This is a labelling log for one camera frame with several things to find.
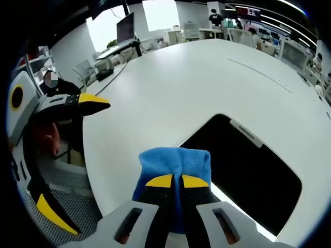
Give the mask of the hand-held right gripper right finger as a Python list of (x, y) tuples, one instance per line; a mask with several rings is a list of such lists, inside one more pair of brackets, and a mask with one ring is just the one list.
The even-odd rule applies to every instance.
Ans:
[(253, 220), (219, 200), (201, 178), (182, 175), (180, 200), (189, 247), (290, 247), (260, 234)]

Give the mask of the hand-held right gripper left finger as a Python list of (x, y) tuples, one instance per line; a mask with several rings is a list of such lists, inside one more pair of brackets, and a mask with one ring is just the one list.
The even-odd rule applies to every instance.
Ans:
[(62, 247), (165, 247), (172, 219), (173, 175), (167, 174), (101, 219), (92, 235)]

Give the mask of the person's left hand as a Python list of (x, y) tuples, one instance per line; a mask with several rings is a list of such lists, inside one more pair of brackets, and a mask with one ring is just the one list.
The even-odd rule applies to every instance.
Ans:
[(32, 127), (33, 137), (38, 149), (50, 156), (57, 156), (60, 145), (60, 135), (55, 123), (45, 125), (34, 125)]

